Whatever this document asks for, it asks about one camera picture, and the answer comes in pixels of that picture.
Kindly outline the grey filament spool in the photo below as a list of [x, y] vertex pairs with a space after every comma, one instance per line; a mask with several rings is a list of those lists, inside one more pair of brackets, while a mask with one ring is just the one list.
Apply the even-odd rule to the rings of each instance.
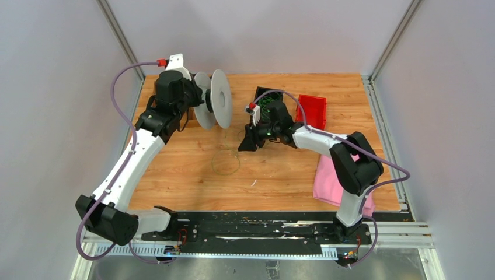
[[194, 76], [194, 81], [201, 89], [203, 102], [193, 108], [199, 125], [205, 130], [211, 130], [215, 124], [228, 129], [232, 123], [233, 102], [225, 72], [216, 69], [211, 77], [205, 72], [198, 72]]

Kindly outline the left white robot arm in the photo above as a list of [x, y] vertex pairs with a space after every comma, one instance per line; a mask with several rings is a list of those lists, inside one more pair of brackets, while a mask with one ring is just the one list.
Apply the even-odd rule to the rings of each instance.
[[75, 207], [86, 229], [113, 245], [126, 246], [136, 235], [156, 232], [165, 241], [179, 233], [177, 213], [155, 206], [147, 211], [128, 212], [130, 199], [157, 154], [171, 136], [184, 128], [183, 116], [193, 107], [206, 107], [211, 78], [205, 72], [185, 77], [178, 70], [163, 71], [155, 81], [155, 92], [131, 130], [131, 140], [104, 182], [90, 196], [81, 195]]

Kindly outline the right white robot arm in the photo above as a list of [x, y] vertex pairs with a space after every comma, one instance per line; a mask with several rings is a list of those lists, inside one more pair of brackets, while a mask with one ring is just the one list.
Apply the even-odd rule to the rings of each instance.
[[238, 151], [255, 152], [266, 141], [280, 141], [295, 149], [306, 149], [329, 157], [343, 187], [340, 207], [333, 219], [333, 233], [339, 242], [349, 243], [362, 224], [367, 191], [384, 172], [382, 163], [360, 132], [328, 134], [304, 122], [295, 122], [282, 101], [269, 103], [267, 109], [269, 121], [263, 122], [259, 105], [251, 102], [246, 106], [245, 111], [250, 114], [251, 120], [245, 125], [245, 137]]

